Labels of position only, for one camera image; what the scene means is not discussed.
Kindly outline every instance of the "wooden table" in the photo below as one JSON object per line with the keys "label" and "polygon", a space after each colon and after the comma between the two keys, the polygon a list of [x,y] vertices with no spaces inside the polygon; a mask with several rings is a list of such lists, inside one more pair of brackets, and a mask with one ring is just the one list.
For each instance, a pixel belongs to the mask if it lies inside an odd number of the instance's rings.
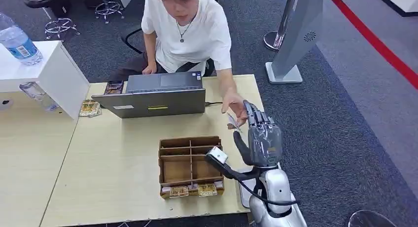
{"label": "wooden table", "polygon": [[[235,81],[239,92],[261,109],[254,76],[235,76]],[[218,83],[204,78],[206,101],[221,101]],[[89,96],[102,94],[105,85],[92,84]],[[245,167],[233,132],[227,129],[227,115],[220,110],[221,105],[213,105],[204,114],[123,120],[103,110],[101,116],[80,118],[41,226],[248,212],[241,205],[238,185],[228,179],[221,196],[164,200],[159,195],[160,139],[217,135],[228,163],[235,169]]]}
{"label": "wooden table", "polygon": [[0,93],[0,226],[39,226],[76,121],[45,112],[22,92]]}

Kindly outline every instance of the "bottle label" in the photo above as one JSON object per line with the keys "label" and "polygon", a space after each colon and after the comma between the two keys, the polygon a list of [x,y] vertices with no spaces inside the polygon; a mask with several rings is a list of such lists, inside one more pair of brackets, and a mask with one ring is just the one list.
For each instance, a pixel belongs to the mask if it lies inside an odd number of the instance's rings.
{"label": "bottle label", "polygon": [[28,39],[23,45],[18,47],[10,47],[8,50],[14,57],[20,60],[32,57],[38,52],[38,49],[30,39]]}

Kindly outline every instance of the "cardboard box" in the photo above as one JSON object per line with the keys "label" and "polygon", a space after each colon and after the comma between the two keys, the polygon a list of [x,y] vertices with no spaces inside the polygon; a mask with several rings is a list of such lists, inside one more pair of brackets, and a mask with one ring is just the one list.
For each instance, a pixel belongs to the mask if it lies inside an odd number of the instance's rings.
{"label": "cardboard box", "polygon": [[184,189],[184,186],[188,187],[187,195],[199,195],[198,186],[202,184],[215,184],[217,195],[222,195],[224,177],[205,160],[205,154],[214,146],[222,150],[218,136],[160,140],[158,164],[161,197],[173,197],[172,188],[178,190]]}

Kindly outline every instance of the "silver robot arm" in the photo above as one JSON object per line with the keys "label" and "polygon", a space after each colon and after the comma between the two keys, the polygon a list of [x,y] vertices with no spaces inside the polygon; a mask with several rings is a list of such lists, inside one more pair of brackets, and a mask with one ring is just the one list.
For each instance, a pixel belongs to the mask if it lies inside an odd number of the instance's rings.
{"label": "silver robot arm", "polygon": [[[234,141],[244,163],[253,166],[252,171],[239,173],[227,163],[228,156],[214,147],[206,154],[206,160],[226,178],[237,180],[252,196],[249,200],[251,213],[260,227],[306,227],[298,202],[290,191],[286,173],[278,165],[282,155],[281,129],[265,112],[244,100],[248,114],[248,143],[239,132]],[[253,190],[244,180],[255,179]]]}

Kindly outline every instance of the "water bottle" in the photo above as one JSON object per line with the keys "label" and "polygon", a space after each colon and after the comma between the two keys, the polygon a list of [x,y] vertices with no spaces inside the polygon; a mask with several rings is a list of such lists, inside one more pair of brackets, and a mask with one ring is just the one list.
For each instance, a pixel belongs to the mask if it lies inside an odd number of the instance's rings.
{"label": "water bottle", "polygon": [[46,111],[54,111],[58,108],[58,104],[36,82],[21,84],[19,88],[40,103]]}
{"label": "water bottle", "polygon": [[42,54],[11,18],[0,12],[0,43],[24,65],[42,61]]}

